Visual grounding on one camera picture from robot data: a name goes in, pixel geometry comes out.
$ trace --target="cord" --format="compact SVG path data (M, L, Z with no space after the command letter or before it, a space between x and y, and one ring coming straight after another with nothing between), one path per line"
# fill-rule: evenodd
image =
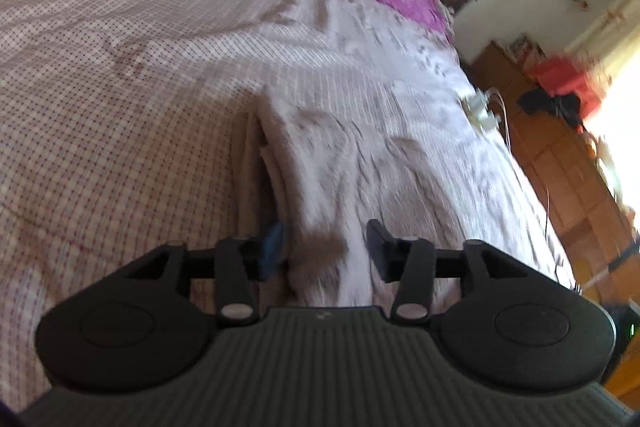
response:
M491 99L492 96L495 96L500 102L502 114L504 115L504 140L507 143L507 149L509 149L509 152L511 152L511 136L509 134L509 122L507 120L507 106L504 103L504 99L500 94L500 91L495 89L495 87L490 87L484 93L487 97L487 100Z

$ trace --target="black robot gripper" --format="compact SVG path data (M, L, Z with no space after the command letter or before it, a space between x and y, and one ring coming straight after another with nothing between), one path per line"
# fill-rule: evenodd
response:
M369 254L399 281L389 320L426 328L451 363L485 383L556 391L597 380L615 334L600 307L482 241L439 250L392 237L377 221ZM220 331L260 321L251 281L278 267L282 227L261 239L223 239L189 251L163 245L63 301L41 320L36 350L55 385L132 393L181 375ZM433 315L436 278L459 278L463 298ZM215 279L215 314L189 300L193 279Z

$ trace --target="folded cloth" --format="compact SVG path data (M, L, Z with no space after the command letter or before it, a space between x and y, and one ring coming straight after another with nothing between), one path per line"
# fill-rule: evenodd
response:
M398 237L420 236L459 248L460 222L430 176L417 141L298 107L272 88L241 115L232 136L238 233L286 227L281 287L261 293L264 306L379 305L387 312L396 284L385 284L366 249L365 225L378 219ZM433 311L460 298L456 280L438 280Z

